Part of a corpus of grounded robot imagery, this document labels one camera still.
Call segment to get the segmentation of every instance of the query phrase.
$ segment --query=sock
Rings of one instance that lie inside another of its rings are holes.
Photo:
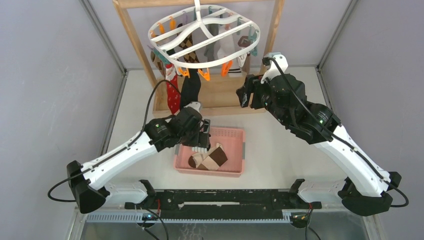
[[[181,89],[181,101],[179,109],[184,108],[191,102],[199,101],[199,92],[202,86],[197,69],[189,68],[190,77],[186,76]]]
[[[216,171],[228,160],[220,143],[211,147],[207,153],[197,152],[188,159],[188,165],[198,170]]]
[[[226,32],[225,27],[226,27],[225,25],[222,25],[222,26],[219,27],[219,34]],[[229,56],[229,55],[236,52],[236,48],[234,46],[233,35],[229,35],[229,36],[226,36],[226,37],[220,39],[219,45],[220,46],[219,46],[218,53],[217,53],[218,59],[225,58],[226,56]],[[230,77],[241,77],[241,76],[243,76],[242,70],[238,66],[236,59],[232,60],[232,65],[231,65],[231,68],[228,71],[228,76],[230,76]]]
[[[197,167],[198,170],[216,171],[228,160],[223,150],[223,146],[216,144],[216,149],[212,151]]]
[[[190,33],[180,44],[179,47],[184,49],[187,49],[189,47],[193,46],[193,35]],[[190,53],[187,53],[186,55],[184,55],[184,61],[186,63],[192,63],[192,64],[196,64],[196,63],[200,63],[198,56],[196,55],[196,51],[192,51]]]
[[[209,154],[215,151],[219,146],[221,146],[221,144],[217,143],[216,146],[211,147],[207,153],[196,152],[195,154],[191,155],[188,159],[188,165],[196,169],[209,156]]]
[[[165,67],[164,67],[164,64],[159,59],[159,57],[156,56],[156,54],[153,51],[150,52],[150,59],[151,59],[151,62],[154,64],[154,66],[159,70],[159,72],[162,75],[162,77],[165,78]]]
[[[251,54],[248,53],[244,65],[241,67],[241,70],[246,73],[246,76],[249,75],[251,70]]]
[[[209,24],[207,27],[208,27],[210,34],[212,34],[212,36],[218,35],[219,28],[220,28],[219,24]],[[216,41],[208,44],[204,49],[203,55],[205,57],[207,57],[208,62],[212,62],[212,61],[215,60],[215,56],[214,56],[214,54],[215,54],[215,43],[216,43]]]
[[[178,88],[177,71],[172,63],[167,64],[165,79],[170,81],[175,87]],[[180,94],[168,82],[166,83],[167,103],[168,108],[172,114],[175,114],[180,109]]]

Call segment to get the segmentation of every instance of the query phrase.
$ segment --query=wooden drying stand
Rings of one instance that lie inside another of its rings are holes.
[[[258,0],[200,0],[200,4],[222,4],[222,3],[236,3],[236,2],[257,2]],[[264,55],[272,52],[274,41],[277,36],[277,28],[280,23],[281,14],[285,0],[275,0],[274,9],[272,11],[271,22],[269,24],[268,37]],[[143,49],[140,38],[137,35],[133,21],[128,14],[128,9],[135,8],[149,8],[149,7],[165,7],[165,6],[179,6],[179,5],[193,5],[193,0],[113,0],[116,11],[122,21],[123,27],[128,34],[129,40],[134,47],[135,53],[138,56],[144,71],[154,87],[158,82],[156,79],[149,59]],[[265,72],[265,67],[260,68],[260,72]],[[254,110],[250,107],[241,108],[239,99],[236,95],[236,89],[240,88],[245,82],[245,77],[222,77],[220,74],[211,74],[210,81],[201,79],[201,89],[199,94],[199,101],[202,103],[203,108],[201,114],[203,116],[217,116],[217,115],[234,115],[234,114],[251,114],[262,113],[261,110]],[[183,86],[184,78],[178,77],[178,87],[181,89]],[[166,85],[160,86],[155,95],[153,105],[153,115],[156,118],[162,118],[171,114],[167,104]]]

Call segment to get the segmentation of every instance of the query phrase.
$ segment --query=pink basket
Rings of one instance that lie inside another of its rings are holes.
[[[238,178],[245,170],[245,141],[243,129],[211,127],[210,145],[222,144],[228,160],[216,171],[198,170],[189,166],[189,158],[195,154],[189,146],[179,145],[175,149],[173,167],[182,174],[197,174]]]

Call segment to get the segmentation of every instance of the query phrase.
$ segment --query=black metal base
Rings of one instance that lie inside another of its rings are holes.
[[[158,209],[159,204],[160,216],[164,219],[197,220],[281,219],[284,209],[307,210],[310,207],[297,193],[288,189],[166,189],[156,190],[154,196],[149,195],[140,204],[126,202],[125,209],[140,209],[140,205]],[[315,209],[321,207],[321,203],[314,205]]]

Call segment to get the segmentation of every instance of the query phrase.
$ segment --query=gray wall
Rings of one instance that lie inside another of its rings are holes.
[[[140,61],[112,1],[91,0],[91,2],[125,67],[141,68]],[[282,52],[287,57],[290,66],[316,66],[349,2],[350,0],[286,0],[273,50]],[[128,12],[141,43],[147,48],[148,31],[156,21],[193,5],[137,8],[130,9]],[[219,5],[246,16],[258,24],[261,31],[261,41],[258,44],[259,54],[252,59],[251,64],[259,66],[265,48],[274,1],[222,3]],[[193,15],[191,14],[188,18],[191,21]],[[247,35],[248,32],[248,30],[242,31],[240,36]],[[197,33],[200,34],[193,35],[195,43],[204,39],[201,31]],[[235,35],[234,39],[238,41],[240,36]],[[203,52],[203,49],[196,51],[200,61],[206,60]]]
[[[410,205],[380,215],[390,240],[423,236],[423,10],[420,0],[360,1],[323,69],[349,133],[381,167],[403,177]]]
[[[77,0],[4,1],[0,23],[0,238],[60,240],[75,204],[47,191],[99,154],[121,73]]]

